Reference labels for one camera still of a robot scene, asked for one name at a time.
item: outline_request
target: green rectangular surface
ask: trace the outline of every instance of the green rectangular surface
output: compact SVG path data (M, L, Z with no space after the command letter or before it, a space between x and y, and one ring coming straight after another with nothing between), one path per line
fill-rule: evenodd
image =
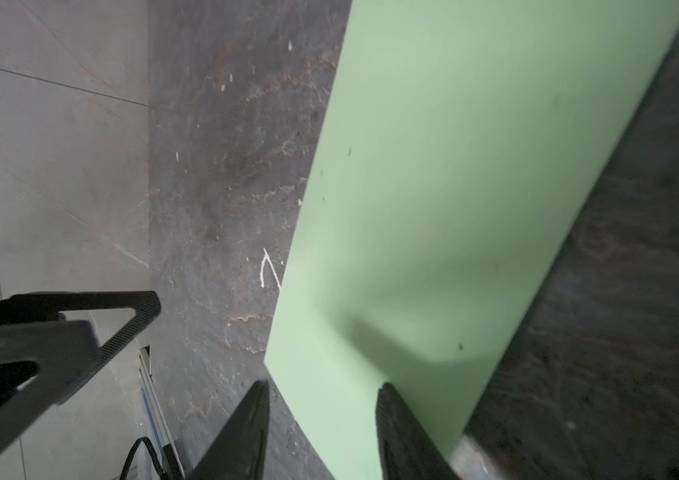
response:
M388 380L449 454L678 25L679 0L354 2L265 357L337 479L382 477Z

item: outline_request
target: dark shadowed surface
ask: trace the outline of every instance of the dark shadowed surface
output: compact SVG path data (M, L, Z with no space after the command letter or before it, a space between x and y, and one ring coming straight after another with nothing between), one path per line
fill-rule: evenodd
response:
M146 341L186 468L267 377L263 257L281 279L348 11L150 2ZM679 39L468 429L470 478L679 478ZM330 478L277 390L265 478Z

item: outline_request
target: green sheet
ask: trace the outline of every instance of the green sheet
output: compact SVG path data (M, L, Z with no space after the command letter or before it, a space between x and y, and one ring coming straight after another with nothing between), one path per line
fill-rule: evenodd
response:
M678 25L355 0L265 357L338 480L381 478L386 380L449 454Z

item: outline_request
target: black wire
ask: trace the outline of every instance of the black wire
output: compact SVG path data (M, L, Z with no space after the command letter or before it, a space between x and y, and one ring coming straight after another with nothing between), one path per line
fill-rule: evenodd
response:
M152 459L152 466L155 467L155 471L158 472L160 480L170 480L169 475L163 471L160 466L160 461L158 460L158 454L155 453L155 448L152 446L152 442L148 437L137 438L134 445L131 446L129 450L129 455L126 456L126 463L123 464L123 470L120 472L120 480L126 480L126 476L129 475L129 468L131 468L131 463L134 459L134 454L136 454L136 449L140 447L140 442L145 443L147 451L150 453L150 458Z

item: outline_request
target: green board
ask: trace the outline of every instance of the green board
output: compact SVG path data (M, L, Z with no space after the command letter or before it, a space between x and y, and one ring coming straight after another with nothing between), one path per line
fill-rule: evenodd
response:
M679 0L353 3L265 357L338 480L382 477L387 380L449 454L678 25Z

